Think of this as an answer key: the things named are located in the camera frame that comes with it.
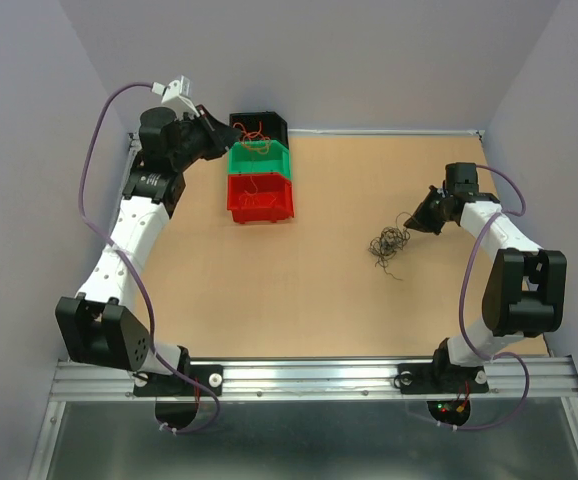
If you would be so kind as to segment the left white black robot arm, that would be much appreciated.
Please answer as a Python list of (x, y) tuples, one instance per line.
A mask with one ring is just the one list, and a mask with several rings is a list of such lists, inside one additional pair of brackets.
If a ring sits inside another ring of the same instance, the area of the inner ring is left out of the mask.
[(104, 248), (92, 273), (73, 297), (55, 309), (69, 357), (79, 363), (157, 374), (168, 393), (191, 382), (189, 353), (155, 340), (155, 324), (135, 315), (146, 293), (140, 278), (160, 233), (173, 216), (197, 160), (222, 157), (238, 142), (238, 130), (215, 119), (203, 105), (177, 115), (160, 106), (140, 116), (140, 148), (122, 189), (118, 216), (104, 234)]

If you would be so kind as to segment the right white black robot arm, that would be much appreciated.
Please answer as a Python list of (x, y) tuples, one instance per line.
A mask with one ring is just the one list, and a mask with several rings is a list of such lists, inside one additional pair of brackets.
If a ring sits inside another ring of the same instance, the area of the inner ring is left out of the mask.
[[(441, 186), (431, 186), (405, 227), (438, 235), (454, 223), (474, 238), (460, 287), (460, 333), (442, 341), (424, 372), (441, 390), (451, 390), (484, 363), (507, 356), (507, 346), (554, 332), (564, 311), (567, 259), (547, 250), (515, 224), (527, 209), (504, 207), (493, 193), (481, 191), (475, 163), (450, 163)], [(466, 294), (478, 252), (492, 261), (480, 316), (467, 323)]]

